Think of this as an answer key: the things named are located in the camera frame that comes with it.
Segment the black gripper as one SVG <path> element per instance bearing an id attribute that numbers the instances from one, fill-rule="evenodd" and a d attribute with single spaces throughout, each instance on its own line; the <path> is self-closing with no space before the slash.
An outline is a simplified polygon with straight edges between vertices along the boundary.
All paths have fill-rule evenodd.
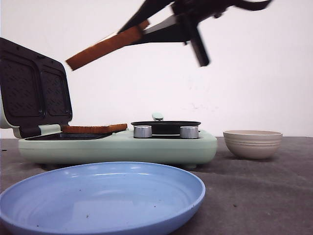
<path id="1" fill-rule="evenodd" d="M 166 6 L 171 7 L 175 15 L 143 30 L 142 37 L 130 45 L 147 43 L 184 43 L 190 42 L 201 67 L 210 63 L 202 42 L 198 24 L 209 17 L 219 18 L 231 6 L 248 11 L 267 8 L 269 0 L 145 0 L 138 11 L 120 28 L 118 33 L 149 19 Z"/>

